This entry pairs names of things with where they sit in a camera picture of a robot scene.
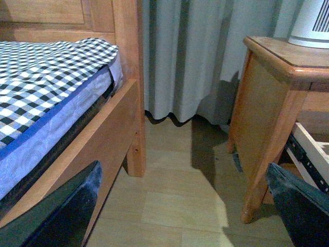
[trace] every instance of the nightstand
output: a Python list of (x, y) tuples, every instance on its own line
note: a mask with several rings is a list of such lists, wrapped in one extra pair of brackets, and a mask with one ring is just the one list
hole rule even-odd
[(228, 152), (237, 150), (248, 177), (241, 220), (249, 223), (267, 190), (268, 164), (279, 160), (299, 114), (329, 113), (329, 49), (265, 37), (246, 37), (244, 43)]

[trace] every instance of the curtain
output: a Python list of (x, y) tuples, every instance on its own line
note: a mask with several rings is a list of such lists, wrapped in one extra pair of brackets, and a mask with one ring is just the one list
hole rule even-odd
[(302, 0), (143, 0), (145, 109), (226, 125), (245, 36), (286, 38)]

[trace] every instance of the black and white checkered cloth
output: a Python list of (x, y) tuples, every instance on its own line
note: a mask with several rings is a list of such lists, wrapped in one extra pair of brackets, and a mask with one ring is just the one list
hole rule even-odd
[(0, 42), (0, 149), (117, 55), (100, 39)]

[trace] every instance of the wooden furniture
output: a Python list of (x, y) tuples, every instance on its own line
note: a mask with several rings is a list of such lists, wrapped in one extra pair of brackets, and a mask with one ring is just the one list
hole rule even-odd
[(248, 51), (228, 151), (237, 149), (248, 177), (241, 220), (249, 223), (267, 190), (267, 166), (278, 161), (298, 116), (304, 122), (315, 116), (328, 120), (329, 50), (264, 37), (246, 37), (244, 43)]
[(85, 240), (126, 157), (129, 175), (145, 171), (141, 1), (4, 0), (0, 40), (26, 42), (103, 38), (119, 46), (125, 84), (41, 176), (0, 226), (99, 160), (103, 167), (97, 205)]

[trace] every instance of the laminate floor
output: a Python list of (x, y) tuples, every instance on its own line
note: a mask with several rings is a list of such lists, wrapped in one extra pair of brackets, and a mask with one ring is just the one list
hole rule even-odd
[(181, 127), (147, 119), (146, 138), (145, 176), (121, 169), (87, 247), (293, 246), (273, 206), (240, 222), (246, 179), (219, 127), (200, 117)]

